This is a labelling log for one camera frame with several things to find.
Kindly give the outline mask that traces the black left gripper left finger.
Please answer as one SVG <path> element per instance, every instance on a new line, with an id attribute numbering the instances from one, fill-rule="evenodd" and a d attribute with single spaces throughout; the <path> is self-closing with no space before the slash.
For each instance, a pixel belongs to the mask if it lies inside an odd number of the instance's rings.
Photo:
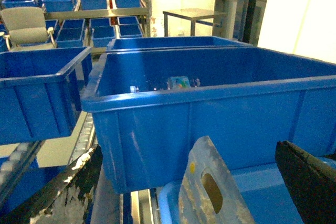
<path id="1" fill-rule="evenodd" d="M 1 223 L 86 223 L 95 197 L 102 151 L 93 145 Z"/>

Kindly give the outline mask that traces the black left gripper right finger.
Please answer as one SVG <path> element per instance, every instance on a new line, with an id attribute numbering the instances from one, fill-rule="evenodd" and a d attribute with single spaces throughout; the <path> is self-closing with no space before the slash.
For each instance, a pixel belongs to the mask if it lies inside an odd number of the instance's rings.
<path id="1" fill-rule="evenodd" d="M 304 223 L 335 223 L 335 168 L 288 141 L 275 160 Z"/>

